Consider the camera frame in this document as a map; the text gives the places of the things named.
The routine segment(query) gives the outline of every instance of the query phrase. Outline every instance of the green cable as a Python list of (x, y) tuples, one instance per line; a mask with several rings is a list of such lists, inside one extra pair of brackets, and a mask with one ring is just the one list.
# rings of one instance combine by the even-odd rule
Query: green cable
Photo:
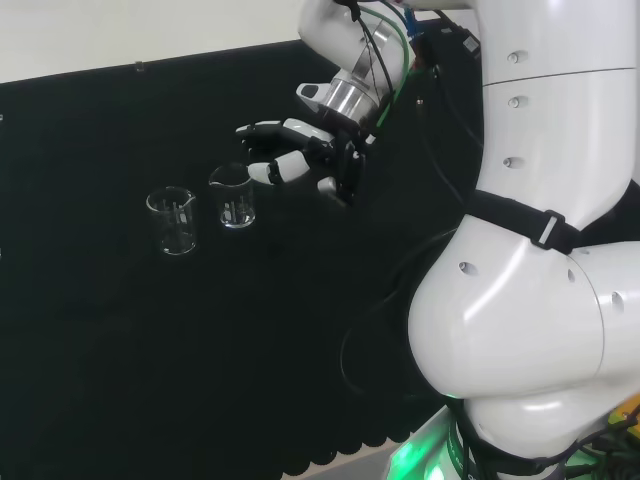
[[(378, 13), (375, 10), (371, 10), (370, 8), (367, 8), (367, 7), (361, 6), (360, 10), (362, 10), (365, 13), (368, 13), (369, 15), (377, 17), (383, 22), (386, 22), (387, 24), (389, 24), (396, 31), (396, 33), (400, 37), (400, 40), (402, 40), (402, 50), (404, 51), (404, 65), (403, 65), (403, 72), (402, 72), (402, 82), (400, 83), (400, 88), (396, 90), (396, 94), (394, 97), (394, 99), (397, 100), (398, 97), (400, 96), (400, 93), (402, 92), (402, 88), (404, 87), (404, 82), (407, 81), (407, 77), (409, 76), (409, 56), (410, 56), (409, 42), (407, 42), (407, 38), (404, 32), (400, 29), (400, 27), (398, 27), (398, 24), (395, 23), (393, 20), (391, 20), (389, 17), (386, 17), (383, 14)], [(384, 121), (386, 120), (387, 115), (389, 115), (389, 109), (390, 109), (390, 105), (387, 106), (384, 113), (380, 117), (380, 120), (378, 120), (378, 124), (376, 125), (377, 128), (380, 128), (384, 123)]]

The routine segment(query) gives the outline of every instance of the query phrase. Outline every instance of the black backdrop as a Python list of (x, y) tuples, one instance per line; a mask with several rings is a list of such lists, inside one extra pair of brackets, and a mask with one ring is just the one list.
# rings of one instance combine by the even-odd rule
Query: black backdrop
[[(427, 30), (480, 131), (476, 66), (437, 22)], [(2, 480), (275, 479), (403, 441), (440, 407), (403, 343), (410, 288), (349, 343), (367, 395), (337, 362), (404, 252), (462, 215), (421, 148), (418, 95), (445, 170), (465, 194), (477, 175), (480, 152), (426, 75), (389, 119), (356, 208), (313, 179), (257, 188), (256, 224), (226, 232), (206, 201), (208, 175), (246, 159), (235, 128), (312, 121), (295, 89), (335, 71), (291, 42), (0, 85)], [(199, 199), (200, 249), (179, 262), (155, 253), (144, 206), (166, 185)], [(586, 243), (640, 238), (632, 190)]]

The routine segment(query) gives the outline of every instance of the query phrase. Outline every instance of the white wall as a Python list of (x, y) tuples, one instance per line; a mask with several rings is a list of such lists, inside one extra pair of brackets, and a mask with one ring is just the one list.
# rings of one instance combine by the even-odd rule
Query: white wall
[(0, 83), (294, 40), (302, 2), (0, 0)]

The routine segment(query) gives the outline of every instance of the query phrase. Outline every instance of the glass beaker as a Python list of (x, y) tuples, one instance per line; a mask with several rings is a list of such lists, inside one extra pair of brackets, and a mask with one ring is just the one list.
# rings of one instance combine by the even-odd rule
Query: glass beaker
[(209, 188), (220, 222), (226, 228), (245, 228), (256, 219), (253, 180), (245, 165), (234, 162), (219, 167), (209, 177)]
[(167, 255), (184, 255), (196, 248), (196, 196), (179, 187), (156, 190), (147, 197), (156, 241)]

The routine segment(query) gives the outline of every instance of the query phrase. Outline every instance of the robot finger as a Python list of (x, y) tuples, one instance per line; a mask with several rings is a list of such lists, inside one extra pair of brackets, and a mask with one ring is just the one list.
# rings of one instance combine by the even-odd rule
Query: robot finger
[(294, 118), (289, 118), (284, 122), (275, 120), (245, 125), (236, 130), (236, 135), (248, 147), (271, 144), (289, 145), (293, 149), (304, 148), (312, 138), (327, 143), (334, 138), (330, 133)]
[(301, 151), (295, 151), (276, 158), (271, 163), (260, 162), (249, 165), (249, 175), (256, 182), (265, 185), (289, 183), (302, 177), (310, 170)]

